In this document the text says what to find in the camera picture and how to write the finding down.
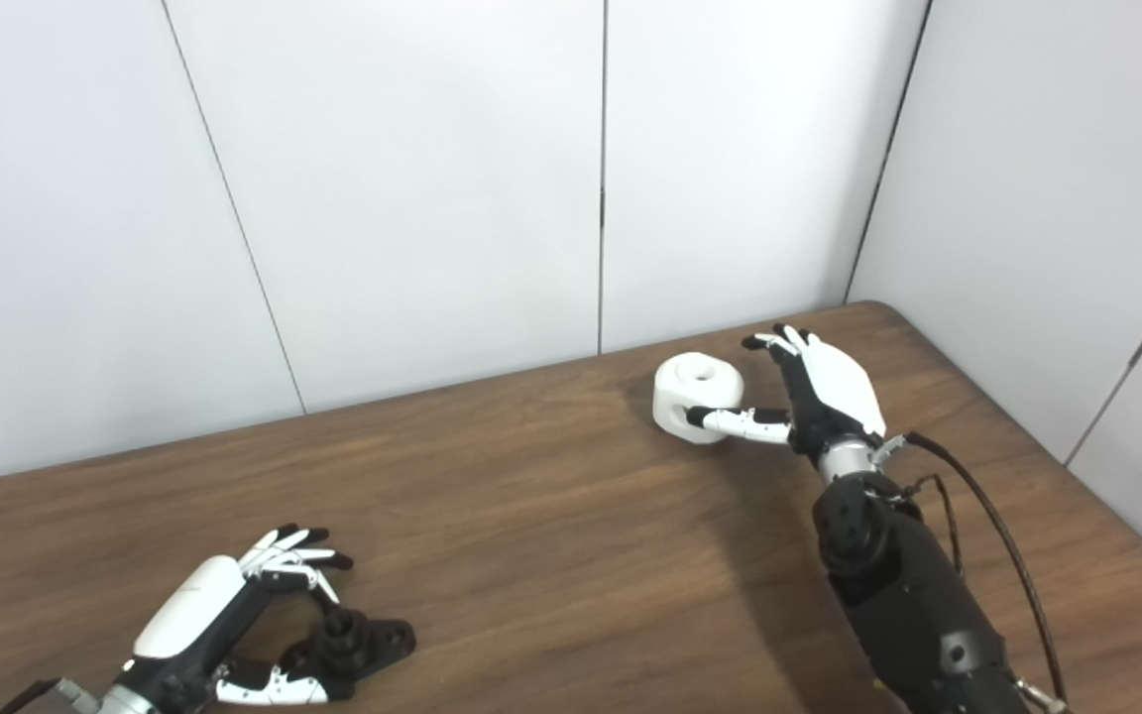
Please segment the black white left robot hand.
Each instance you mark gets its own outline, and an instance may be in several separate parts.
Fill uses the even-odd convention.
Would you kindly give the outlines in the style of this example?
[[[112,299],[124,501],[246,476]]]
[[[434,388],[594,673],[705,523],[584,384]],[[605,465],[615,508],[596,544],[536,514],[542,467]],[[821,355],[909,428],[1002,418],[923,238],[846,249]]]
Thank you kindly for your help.
[[[323,548],[327,529],[281,526],[246,554],[208,557],[160,607],[132,643],[100,713],[202,713],[218,701],[251,708],[325,704],[322,677],[290,673],[284,665],[255,663],[240,676],[234,651],[273,597],[308,593],[323,613],[340,597],[325,570],[352,569],[353,561]]]

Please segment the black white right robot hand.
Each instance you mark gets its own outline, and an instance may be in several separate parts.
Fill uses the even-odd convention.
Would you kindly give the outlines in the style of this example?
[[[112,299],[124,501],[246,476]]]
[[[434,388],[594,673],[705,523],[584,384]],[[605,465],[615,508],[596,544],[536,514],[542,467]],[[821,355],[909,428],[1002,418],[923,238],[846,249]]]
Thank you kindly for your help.
[[[777,322],[771,332],[742,340],[748,351],[765,351],[781,375],[787,410],[685,410],[687,423],[721,435],[787,444],[811,462],[834,444],[856,441],[876,450],[885,439],[885,420],[872,383],[853,356],[809,329]]]

